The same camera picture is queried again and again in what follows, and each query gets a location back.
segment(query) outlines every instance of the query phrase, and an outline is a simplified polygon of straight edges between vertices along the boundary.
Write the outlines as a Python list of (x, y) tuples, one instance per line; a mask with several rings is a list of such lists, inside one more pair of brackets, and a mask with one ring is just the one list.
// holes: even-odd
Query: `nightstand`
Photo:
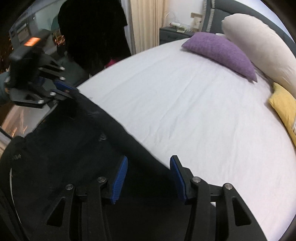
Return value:
[(170, 28), (170, 27), (160, 28), (159, 29), (159, 45), (180, 40), (180, 39), (190, 38), (194, 34), (195, 34), (194, 32), (178, 33), (177, 29)]

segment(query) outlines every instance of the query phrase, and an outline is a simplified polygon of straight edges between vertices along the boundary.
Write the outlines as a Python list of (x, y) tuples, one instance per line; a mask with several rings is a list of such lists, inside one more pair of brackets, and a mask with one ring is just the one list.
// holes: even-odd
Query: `bed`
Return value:
[[(205, 12), (202, 31), (222, 33), (225, 16), (246, 13), (280, 33), (296, 53), (295, 43), (281, 29), (243, 4), (205, 0)], [(208, 183), (232, 183), (269, 241), (291, 239), (296, 154), (267, 101), (272, 93), (269, 80), (257, 69), (258, 83), (248, 82), (183, 50), (185, 41), (132, 56), (79, 89), (167, 167), (170, 157), (178, 155), (183, 166)]]

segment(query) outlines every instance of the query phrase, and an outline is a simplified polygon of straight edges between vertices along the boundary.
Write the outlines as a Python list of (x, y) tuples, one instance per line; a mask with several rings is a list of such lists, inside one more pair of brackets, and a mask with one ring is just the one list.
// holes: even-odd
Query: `metal screw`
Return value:
[(66, 185), (66, 190), (68, 191), (72, 190), (73, 188), (74, 188), (74, 185), (71, 183)]
[(233, 186), (230, 183), (226, 183), (225, 188), (228, 190), (231, 190), (233, 188)]
[(99, 183), (103, 183), (103, 182), (105, 182), (106, 181), (106, 178), (105, 177), (99, 177), (98, 178), (98, 182)]
[(193, 177), (192, 181), (194, 181), (195, 183), (200, 183), (201, 179), (200, 179), (200, 177)]

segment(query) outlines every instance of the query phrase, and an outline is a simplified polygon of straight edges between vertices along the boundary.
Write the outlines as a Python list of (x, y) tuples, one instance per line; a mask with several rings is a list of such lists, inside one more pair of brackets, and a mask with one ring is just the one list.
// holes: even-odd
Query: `bed headboard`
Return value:
[(201, 31), (223, 33), (221, 21), (234, 13), (248, 14), (260, 19), (282, 38), (296, 57), (296, 44), (282, 29), (254, 9), (234, 0), (204, 0)]

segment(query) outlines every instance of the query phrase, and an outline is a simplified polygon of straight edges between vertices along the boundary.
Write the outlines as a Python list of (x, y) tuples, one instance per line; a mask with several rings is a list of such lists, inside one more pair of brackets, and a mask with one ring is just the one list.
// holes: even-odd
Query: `wall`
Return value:
[[(169, 0), (170, 6), (169, 11), (173, 12), (176, 16), (175, 21), (179, 23), (183, 23), (186, 25), (191, 25), (192, 19), (190, 18), (191, 12), (202, 14), (203, 10), (203, 0)], [(274, 22), (277, 26), (279, 26), (286, 34), (290, 37), (288, 30), (283, 25), (281, 20), (277, 17), (275, 13), (273, 13), (261, 0), (237, 0), (248, 7), (256, 10), (261, 13), (269, 20)], [(168, 15), (169, 21), (174, 21), (174, 15)]]

